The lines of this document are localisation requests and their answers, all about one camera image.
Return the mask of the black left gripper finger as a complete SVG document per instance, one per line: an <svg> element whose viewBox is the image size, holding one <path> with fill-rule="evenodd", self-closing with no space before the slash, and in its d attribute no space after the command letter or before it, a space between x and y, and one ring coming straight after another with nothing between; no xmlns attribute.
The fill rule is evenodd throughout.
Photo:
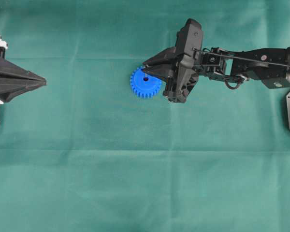
<svg viewBox="0 0 290 232"><path fill-rule="evenodd" d="M0 100L10 102L16 96L46 85L45 80L0 78Z"/></svg>
<svg viewBox="0 0 290 232"><path fill-rule="evenodd" d="M30 71L27 71L0 57L0 75L21 78L26 80L43 81L46 80Z"/></svg>

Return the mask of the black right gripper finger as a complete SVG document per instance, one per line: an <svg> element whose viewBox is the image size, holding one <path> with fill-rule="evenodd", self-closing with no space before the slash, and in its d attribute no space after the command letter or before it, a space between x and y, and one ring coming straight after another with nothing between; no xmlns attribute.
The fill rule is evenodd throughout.
<svg viewBox="0 0 290 232"><path fill-rule="evenodd" d="M154 64L149 65L143 63L142 71L150 76L156 77L161 81L167 83L168 81L176 81L177 80L177 72L176 68L173 64Z"/></svg>
<svg viewBox="0 0 290 232"><path fill-rule="evenodd" d="M161 65L167 65L171 68L176 67L176 47L169 47L165 50L159 52L158 54L154 55L153 57L147 59L143 62L144 67L157 67Z"/></svg>

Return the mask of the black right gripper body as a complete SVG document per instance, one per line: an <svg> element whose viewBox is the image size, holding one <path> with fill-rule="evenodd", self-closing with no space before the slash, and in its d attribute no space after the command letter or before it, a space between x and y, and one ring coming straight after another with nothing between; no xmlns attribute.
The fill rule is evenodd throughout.
<svg viewBox="0 0 290 232"><path fill-rule="evenodd" d="M175 42L174 76L167 81L163 95L172 103L185 103L199 80L194 66L200 64L203 31L199 22L189 18L177 32Z"/></svg>

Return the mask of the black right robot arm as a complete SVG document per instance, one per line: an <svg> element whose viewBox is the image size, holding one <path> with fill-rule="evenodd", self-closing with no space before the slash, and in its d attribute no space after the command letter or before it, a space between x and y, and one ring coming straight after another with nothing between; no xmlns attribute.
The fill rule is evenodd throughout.
<svg viewBox="0 0 290 232"><path fill-rule="evenodd" d="M188 19L176 34L176 43L143 62L143 72L166 83L163 95L185 103L199 77L223 82L235 90L249 80L267 88L290 87L290 47L233 52L202 47L200 23Z"/></svg>

